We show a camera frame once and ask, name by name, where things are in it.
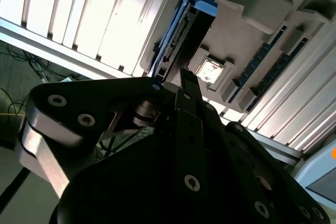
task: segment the black cable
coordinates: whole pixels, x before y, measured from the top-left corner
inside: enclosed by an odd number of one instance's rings
[[[23,102],[21,103],[21,106],[20,106],[19,110],[17,111],[18,114],[20,114],[20,111],[21,111],[22,107],[23,107],[23,106],[26,106],[26,105],[25,105],[25,101],[27,100],[28,97],[29,97],[29,94],[26,95],[26,97],[24,98]]]
[[[56,76],[59,76],[59,77],[63,77],[63,78],[67,77],[67,76],[64,76],[63,74],[57,73],[56,71],[52,70],[50,68],[50,66],[51,66],[50,61],[46,60],[47,63],[45,64],[45,63],[42,62],[41,58],[39,58],[37,56],[34,56],[30,52],[22,50],[24,55],[14,55],[9,48],[9,44],[7,44],[7,51],[8,51],[8,53],[1,52],[0,54],[10,55],[13,59],[15,59],[17,61],[27,61],[29,66],[33,69],[35,74],[38,75],[38,77],[40,79],[44,78],[44,76],[41,73],[44,73],[45,71],[48,71],[48,72],[50,72],[50,73],[52,73]],[[41,68],[41,70],[37,70],[34,67],[34,64],[37,64]]]
[[[19,111],[18,111],[18,113],[20,112],[21,108],[22,108],[23,106],[25,106],[23,103],[20,103],[20,102],[14,102],[14,103],[11,103],[11,104],[8,106],[7,114],[10,114],[10,108],[11,108],[11,106],[15,106],[16,104],[20,104],[20,105],[21,105],[21,106],[20,106],[20,109],[19,109]],[[9,122],[10,122],[10,120],[11,120],[10,115],[7,115],[7,120],[6,120],[6,122],[4,123],[4,125],[3,125],[2,127],[0,127],[0,130],[2,130],[2,129],[4,129],[5,127],[7,127],[8,124],[9,124]]]
[[[113,146],[113,144],[114,144],[115,139],[116,139],[115,136],[114,136],[114,137],[111,137],[110,142],[109,142],[109,145],[107,146],[107,152],[111,152],[111,150],[112,150],[112,146]]]
[[[120,143],[119,145],[117,145],[115,148],[113,148],[113,150],[111,152],[115,153],[118,149],[120,149],[121,147],[123,147],[127,142],[129,142],[129,140],[131,140],[132,138],[134,138],[137,133],[133,133],[132,135],[130,135],[128,138],[126,138],[126,140],[124,140],[122,143]]]
[[[11,103],[14,103],[12,97],[8,94],[8,92],[7,92],[6,90],[4,90],[3,88],[0,88],[0,89],[6,93],[6,95],[7,95],[8,98],[10,99]]]
[[[23,182],[26,180],[30,173],[30,170],[27,168],[22,168],[14,180],[10,183],[9,186],[4,190],[0,195],[0,214],[4,211],[8,203],[14,197],[16,192],[20,189]]]

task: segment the orange light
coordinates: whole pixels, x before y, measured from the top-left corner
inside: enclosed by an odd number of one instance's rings
[[[336,147],[331,152],[332,158],[336,159]]]

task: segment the screw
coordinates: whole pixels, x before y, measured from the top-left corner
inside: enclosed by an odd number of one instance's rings
[[[157,84],[153,84],[152,87],[153,87],[154,89],[156,89],[156,90],[160,90],[160,86],[157,85]]]
[[[257,212],[260,213],[265,219],[269,218],[269,211],[263,203],[256,201],[254,202],[254,207],[256,208]]]
[[[317,209],[316,207],[313,207],[313,211],[315,212],[315,214],[320,217],[321,220],[324,220],[324,216],[321,213],[321,211],[319,209]]]
[[[311,215],[306,208],[304,208],[303,206],[300,206],[300,210],[304,216],[306,216],[308,219],[311,219]]]
[[[58,94],[52,94],[48,96],[48,102],[50,105],[56,107],[63,107],[67,104],[67,100],[63,96]]]
[[[190,95],[188,95],[188,94],[184,94],[184,97],[186,97],[189,100],[191,99]]]
[[[83,126],[93,126],[95,124],[95,119],[92,115],[89,114],[81,114],[78,116],[78,122]]]
[[[206,107],[207,107],[208,109],[210,109],[211,111],[214,111],[214,110],[215,110],[214,107],[212,107],[211,104],[209,104],[209,103],[206,105]]]
[[[240,127],[238,124],[235,125],[236,129],[239,130],[240,132],[243,132],[243,128]]]
[[[191,191],[199,191],[201,188],[201,185],[198,182],[197,178],[190,174],[185,175],[184,183]]]

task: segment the floor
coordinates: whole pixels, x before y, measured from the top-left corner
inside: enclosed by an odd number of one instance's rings
[[[13,55],[23,54],[23,52],[20,49],[14,48],[12,46],[9,47],[9,50]],[[0,41],[0,88],[5,89],[14,102],[23,102],[26,96],[28,95],[29,91],[36,85],[41,84],[42,81],[40,77],[36,75],[36,73],[33,71],[33,69],[29,66],[27,62],[17,61],[8,54],[9,54],[8,44]],[[51,65],[50,68],[63,76],[71,75],[78,79],[86,79],[83,76],[78,76],[76,73],[57,65]],[[49,79],[49,81],[60,81],[63,79],[63,77],[56,76],[51,73],[46,73],[46,76]],[[10,99],[2,90],[0,90],[0,137],[5,138],[8,141],[15,142],[20,122],[23,116],[3,115],[4,113],[7,113],[7,109],[10,104],[11,104]],[[24,114],[24,111],[25,108],[23,106],[20,111],[20,114]],[[115,145],[118,145],[120,141],[123,141],[126,137],[127,136],[125,135],[116,140]],[[8,162],[6,158],[9,156],[10,156],[10,162]],[[0,157],[4,158],[4,160],[0,162],[2,164],[0,166],[2,170],[1,174],[3,174],[4,172],[10,173],[8,174],[8,176],[6,176],[8,177],[6,183],[10,183],[10,181],[15,177],[15,174],[12,174],[13,171],[18,172],[20,169],[20,165],[17,162],[15,155],[12,154],[0,155]],[[0,192],[2,192],[5,189],[5,187],[6,185],[1,185]],[[26,222],[33,223],[34,220],[34,223],[46,223],[46,218],[47,216],[49,216],[49,212],[51,214],[51,211],[56,205],[58,200],[54,192],[52,191],[51,187],[45,181],[43,181],[42,179],[38,178],[35,175],[30,175],[28,177],[27,183],[24,184],[24,186],[20,189],[18,195],[14,197],[13,202],[8,205],[8,210],[6,209],[2,214],[2,216],[0,217],[0,222],[1,220],[6,219],[5,223],[18,223],[19,220],[17,219],[17,215],[13,213],[15,213],[17,207],[20,208],[28,207],[25,203],[25,199],[27,197],[29,197],[29,200],[31,200],[32,197],[36,198],[35,200],[36,202],[30,204],[29,208],[27,208],[29,209],[28,218],[31,218],[31,220]],[[42,206],[45,207],[45,214],[40,216],[40,221],[36,221],[36,215],[40,215],[38,209]],[[330,216],[330,219],[332,220],[331,223],[336,223],[336,212],[326,207],[325,210]]]

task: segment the cable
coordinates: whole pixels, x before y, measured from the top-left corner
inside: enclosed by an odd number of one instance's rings
[[[0,89],[6,93],[6,95],[8,96],[10,101],[12,102],[12,104],[14,104],[14,101],[13,101],[12,97],[8,94],[8,92],[6,90],[4,90],[3,88],[0,88]]]
[[[21,103],[21,106],[20,106],[20,108],[19,108],[19,110],[18,110],[18,112],[17,113],[20,113],[20,111],[21,111],[21,109],[22,109],[22,107],[24,106],[26,106],[25,105],[25,101],[27,100],[27,98],[29,97],[29,94],[28,95],[26,95],[26,97],[24,98],[24,100],[23,100],[23,102]]]
[[[52,70],[50,68],[50,66],[51,66],[50,61],[46,60],[46,63],[43,63],[42,59],[40,57],[37,57],[37,56],[31,54],[30,52],[27,52],[27,51],[24,51],[24,50],[22,50],[22,52],[23,52],[24,55],[14,54],[13,52],[11,52],[11,50],[9,48],[9,44],[7,44],[7,52],[0,52],[0,54],[9,55],[9,56],[11,56],[13,59],[15,59],[17,61],[21,61],[21,62],[27,61],[28,64],[29,64],[29,66],[35,72],[35,74],[38,75],[38,77],[40,79],[42,79],[42,81],[45,80],[44,82],[48,82],[48,78],[45,75],[45,71],[47,71],[47,72],[49,72],[51,74],[54,74],[56,76],[59,76],[59,77],[63,77],[63,78],[67,77],[67,76],[64,76],[63,74],[57,73],[56,71]],[[34,67],[34,64],[37,65],[37,67],[39,68],[39,70],[37,70]]]
[[[4,211],[4,209],[14,197],[16,192],[20,189],[21,185],[26,180],[29,174],[30,170],[28,170],[27,168],[22,168],[18,175],[10,183],[10,185],[7,186],[4,192],[0,195],[0,214]]]

